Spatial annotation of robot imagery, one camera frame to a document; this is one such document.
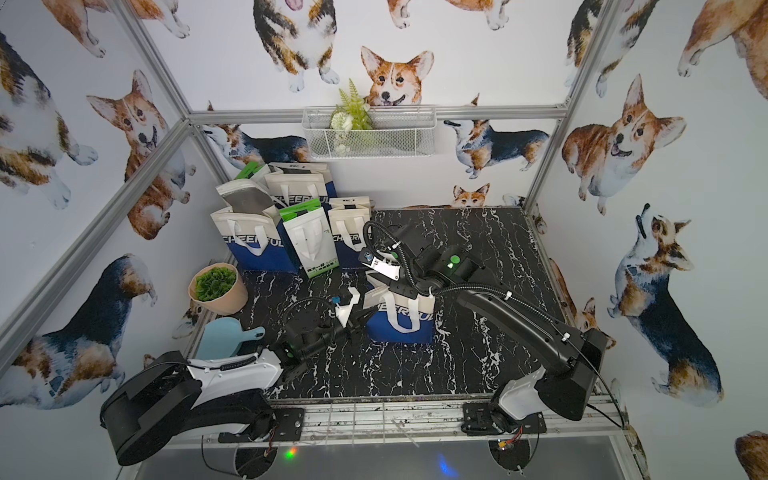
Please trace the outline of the green white bag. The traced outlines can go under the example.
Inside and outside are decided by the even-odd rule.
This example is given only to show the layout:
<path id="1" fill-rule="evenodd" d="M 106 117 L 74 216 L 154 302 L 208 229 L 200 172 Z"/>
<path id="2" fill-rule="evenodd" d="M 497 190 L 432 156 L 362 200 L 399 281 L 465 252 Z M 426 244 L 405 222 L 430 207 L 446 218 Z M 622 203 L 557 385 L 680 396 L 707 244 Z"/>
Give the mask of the green white bag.
<path id="1" fill-rule="evenodd" d="M 339 266 L 328 217 L 319 199 L 280 209 L 279 214 L 309 279 Z"/>
<path id="2" fill-rule="evenodd" d="M 262 182 L 264 177 L 271 172 L 267 164 L 258 162 L 247 163 L 246 166 L 237 174 L 236 180 L 251 180 L 253 182 Z"/>

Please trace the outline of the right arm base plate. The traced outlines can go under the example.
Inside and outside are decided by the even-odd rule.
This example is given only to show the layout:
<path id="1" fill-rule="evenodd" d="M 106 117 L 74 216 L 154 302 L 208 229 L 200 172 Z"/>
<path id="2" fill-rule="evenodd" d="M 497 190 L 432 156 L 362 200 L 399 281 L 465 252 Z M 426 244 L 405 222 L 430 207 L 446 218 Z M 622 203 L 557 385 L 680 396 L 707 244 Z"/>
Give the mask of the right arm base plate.
<path id="1" fill-rule="evenodd" d="M 540 413 L 515 420 L 492 403 L 469 402 L 462 405 L 461 431 L 467 436 L 540 434 L 547 431 Z"/>

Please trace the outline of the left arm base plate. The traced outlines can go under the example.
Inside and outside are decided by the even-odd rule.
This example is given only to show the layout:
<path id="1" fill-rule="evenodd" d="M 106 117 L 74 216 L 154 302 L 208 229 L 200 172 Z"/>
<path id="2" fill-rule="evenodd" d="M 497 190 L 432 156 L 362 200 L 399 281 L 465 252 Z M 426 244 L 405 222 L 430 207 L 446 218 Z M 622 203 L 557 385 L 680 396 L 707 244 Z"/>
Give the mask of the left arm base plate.
<path id="1" fill-rule="evenodd" d="M 218 442 L 269 443 L 295 442 L 301 438 L 305 410 L 303 408 L 278 408 L 262 411 L 239 433 L 221 433 Z"/>

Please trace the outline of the blue white bag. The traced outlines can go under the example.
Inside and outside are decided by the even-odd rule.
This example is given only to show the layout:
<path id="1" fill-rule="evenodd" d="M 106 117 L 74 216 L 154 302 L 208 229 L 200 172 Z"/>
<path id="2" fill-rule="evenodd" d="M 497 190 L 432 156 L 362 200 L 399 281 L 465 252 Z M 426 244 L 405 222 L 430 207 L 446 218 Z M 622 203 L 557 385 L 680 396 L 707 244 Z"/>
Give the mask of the blue white bag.
<path id="1" fill-rule="evenodd" d="M 330 166 L 325 163 L 271 163 L 264 181 L 272 196 L 285 206 L 312 199 L 330 204 L 337 197 Z"/>

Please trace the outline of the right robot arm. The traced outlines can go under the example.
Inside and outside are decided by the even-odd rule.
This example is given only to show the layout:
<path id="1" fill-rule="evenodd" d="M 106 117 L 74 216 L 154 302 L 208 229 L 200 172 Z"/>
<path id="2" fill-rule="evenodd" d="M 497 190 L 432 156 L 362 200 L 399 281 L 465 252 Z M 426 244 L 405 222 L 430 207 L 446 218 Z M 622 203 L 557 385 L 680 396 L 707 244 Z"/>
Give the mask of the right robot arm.
<path id="1" fill-rule="evenodd" d="M 601 378 L 607 335 L 596 329 L 582 332 L 527 303 L 462 246 L 412 250 L 401 237 L 404 232 L 382 232 L 382 247 L 394 254 L 401 282 L 420 294 L 455 300 L 522 345 L 539 364 L 501 386 L 481 413 L 465 420 L 463 431 L 519 433 L 526 418 L 546 410 L 581 420 Z"/>

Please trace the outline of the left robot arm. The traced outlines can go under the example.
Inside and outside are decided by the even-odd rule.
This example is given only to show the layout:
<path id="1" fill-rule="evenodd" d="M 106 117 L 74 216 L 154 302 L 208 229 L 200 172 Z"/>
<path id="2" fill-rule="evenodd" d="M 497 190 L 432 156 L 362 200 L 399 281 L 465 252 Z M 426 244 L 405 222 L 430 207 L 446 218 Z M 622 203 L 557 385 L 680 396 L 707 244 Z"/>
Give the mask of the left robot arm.
<path id="1" fill-rule="evenodd" d="M 339 338 L 360 333 L 376 310 L 338 308 L 342 318 L 321 328 L 310 343 L 280 342 L 254 353 L 218 360 L 187 360 L 178 351 L 161 355 L 123 383 L 101 406 L 121 466 L 141 463 L 174 437 L 192 432 L 223 443 L 271 439 L 279 430 L 266 393 L 292 382 L 307 361 Z"/>

